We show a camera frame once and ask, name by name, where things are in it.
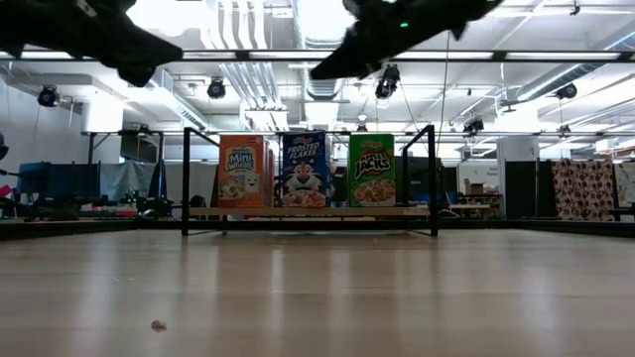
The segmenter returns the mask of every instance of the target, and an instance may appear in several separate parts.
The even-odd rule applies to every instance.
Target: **mini-wheats cereal box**
[[[265,168],[267,144],[262,136],[223,135],[218,164],[218,206],[258,208],[268,203]]]
[[[326,207],[330,149],[325,132],[283,135],[283,206]]]
[[[395,138],[390,134],[353,134],[348,147],[349,205],[394,206]]]

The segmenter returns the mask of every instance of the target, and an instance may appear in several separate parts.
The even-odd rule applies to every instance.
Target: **kellogg's logo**
[[[298,137],[296,139],[294,139],[294,145],[307,145],[310,144],[314,141],[314,138],[305,138],[305,137]]]
[[[362,148],[379,149],[383,145],[384,144],[382,142],[374,142],[374,141],[366,140],[361,142],[359,146],[361,146]]]

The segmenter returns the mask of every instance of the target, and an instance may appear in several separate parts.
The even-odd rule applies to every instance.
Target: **black metal rack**
[[[190,197],[190,161],[191,161],[191,135],[195,134],[202,139],[204,139],[207,143],[219,147],[219,144],[215,141],[208,138],[205,134],[199,132],[193,128],[186,128],[184,132],[184,165],[183,165],[183,211],[182,211],[182,220],[181,220],[181,232],[183,236],[191,235],[191,230],[201,230],[203,233],[209,231],[267,231],[267,230],[277,230],[277,231],[339,231],[339,230],[406,230],[406,231],[421,231],[430,229],[430,236],[437,237],[439,235],[439,227],[438,227],[438,205],[437,205],[437,158],[435,154],[435,126],[428,125],[421,132],[417,133],[413,140],[408,143],[403,149],[402,161],[404,168],[404,178],[407,178],[408,173],[408,149],[411,148],[415,143],[421,140],[424,135],[428,134],[428,147],[429,147],[429,190],[430,190],[430,204],[428,205],[428,210],[430,211],[429,220],[422,219],[414,219],[413,216],[410,215],[401,215],[401,216],[392,216],[391,218],[387,218],[386,220],[375,220],[375,221],[351,221],[351,220],[332,220],[332,221],[315,221],[315,220],[306,220],[306,221],[227,221],[226,215],[223,216],[220,220],[202,220],[202,221],[191,221],[191,209],[188,205],[188,198]],[[274,135],[280,136],[286,133],[280,132],[275,133]],[[336,132],[338,135],[350,135],[351,132]],[[410,181],[408,179],[404,179],[402,183],[406,190],[406,193],[409,192]],[[402,210],[408,210],[411,205],[408,199],[406,198],[402,204]],[[289,214],[285,214],[288,216],[293,216],[295,208],[284,208],[288,209]],[[320,208],[311,208],[311,210],[319,211]]]

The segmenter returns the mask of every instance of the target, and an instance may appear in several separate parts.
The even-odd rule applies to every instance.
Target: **patterned curtain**
[[[552,162],[556,211],[564,220],[612,221],[613,164],[606,162]]]

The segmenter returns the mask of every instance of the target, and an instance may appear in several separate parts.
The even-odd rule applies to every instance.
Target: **wooden floor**
[[[0,356],[630,357],[635,244],[492,230],[6,242]]]

